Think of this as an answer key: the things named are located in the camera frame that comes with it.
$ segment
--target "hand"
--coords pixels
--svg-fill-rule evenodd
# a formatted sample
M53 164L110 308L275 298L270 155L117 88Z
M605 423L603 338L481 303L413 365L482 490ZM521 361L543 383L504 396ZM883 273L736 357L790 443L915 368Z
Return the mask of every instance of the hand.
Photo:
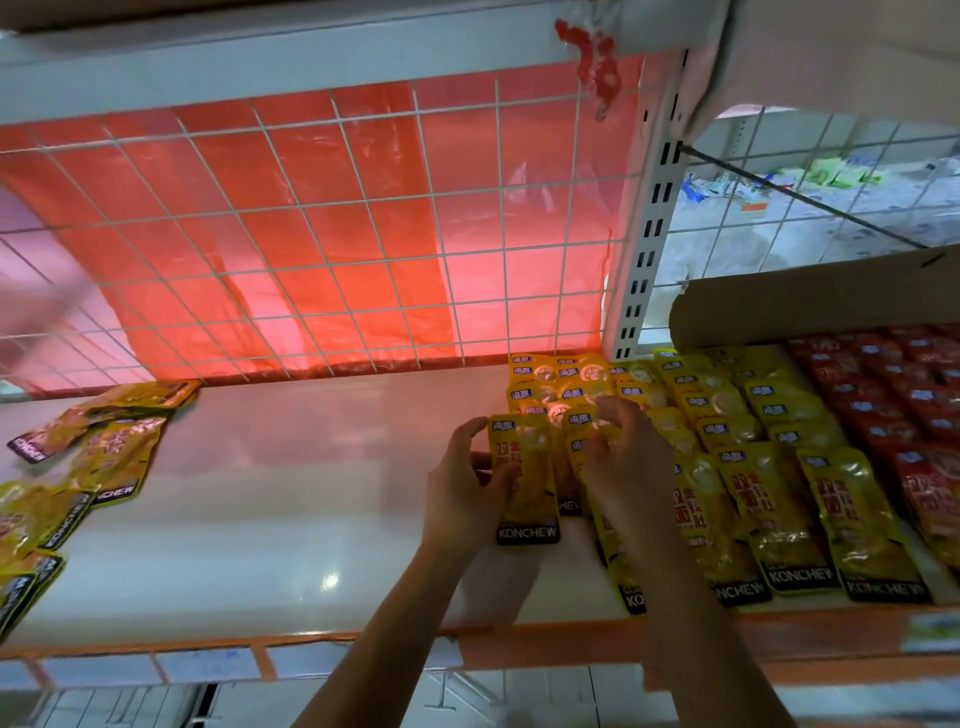
M612 448L599 432L587 443L584 476L604 514L623 532L638 517L673 522L673 448L634 402L598 397L597 410L623 430Z
M439 554L464 559L464 566L493 542L519 465L497 469L490 476L488 452L470 452L473 436L487 426L486 417L463 423L450 436L444 459L426 481L423 545Z

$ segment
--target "metal rod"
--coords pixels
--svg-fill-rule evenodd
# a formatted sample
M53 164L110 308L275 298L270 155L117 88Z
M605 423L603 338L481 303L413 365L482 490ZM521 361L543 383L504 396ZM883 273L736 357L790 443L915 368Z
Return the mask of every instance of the metal rod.
M687 146L686 144L684 144L684 152L690 155L691 157L702 159L703 161L709 162L710 164L716 164L721 169L724 169L728 172L733 172L738 177L743 177L747 180L750 180L755 184L759 184L761 187L766 187L767 189L775 189L778 192L781 192L782 194L786 195L787 197L792 197L794 200L800 200L802 203L807 203L808 205L817 207L818 209L824 210L825 212L829 212L831 215L836 215L837 217L843 218L844 220L850 220L852 223L856 223L856 225L862 226L867 230L879 232L881 235L885 235L886 237L893 238L894 240L899 240L899 242L905 243L906 245L909 245L912 248L917 248L918 250L927 250L930 247L928 245L924 245L923 243L918 243L916 240L911 240L905 235L900 235L897 232L891 232L891 231L885 230L879 225L868 223L866 220L862 220L861 218L855 217L854 215L850 215L848 212L839 210L836 207L831 207L830 205L825 205L824 203L818 203L816 200L813 200L807 197L806 195L802 195L799 192L794 192L792 189L785 189L784 187L780 187L779 185L776 185L776 184L773 184L772 182L764 180L762 177L758 177L752 172L748 172L747 170L742 169L740 167L735 167L732 164L727 164L722 159L711 157L710 155L705 155L703 152L700 152L694 149L693 147Z

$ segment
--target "orange plastic sheet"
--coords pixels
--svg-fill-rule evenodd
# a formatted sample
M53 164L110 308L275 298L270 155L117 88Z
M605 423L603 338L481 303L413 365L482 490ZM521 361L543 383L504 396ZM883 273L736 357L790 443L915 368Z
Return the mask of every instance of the orange plastic sheet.
M595 350L639 172L618 63L602 122L561 63L0 128L0 380Z

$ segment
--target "pile of snack packages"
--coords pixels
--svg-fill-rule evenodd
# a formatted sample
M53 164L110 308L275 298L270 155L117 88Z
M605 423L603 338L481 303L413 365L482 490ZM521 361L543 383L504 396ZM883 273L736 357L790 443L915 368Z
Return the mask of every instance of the pile of snack packages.
M854 601L929 602L880 482L960 575L958 333L791 339L796 363L779 345L657 350L623 365L595 353L512 355L510 414L491 417L488 434L494 465L518 461L521 475L497 542L556 543L561 515L592 518L625 606L645 611L582 477L593 431L616 447L619 428L596 408L597 396L616 395L673 446L677 525L725 606L836 589Z
M57 554L91 508L136 496L163 426L197 397L196 380L122 384L7 443L35 465L83 438L66 477L0 485L0 641L63 568Z

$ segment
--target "left hand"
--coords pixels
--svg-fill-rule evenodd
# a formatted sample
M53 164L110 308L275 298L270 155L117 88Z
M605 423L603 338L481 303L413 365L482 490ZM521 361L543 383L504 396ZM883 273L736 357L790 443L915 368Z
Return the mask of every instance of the left hand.
M444 459L426 481L423 545L463 559L465 565L492 543L519 474L517 464L499 468L492 476L479 473L490 468L490 455L470 452L470 441L486 426L487 418L477 417L453 430Z

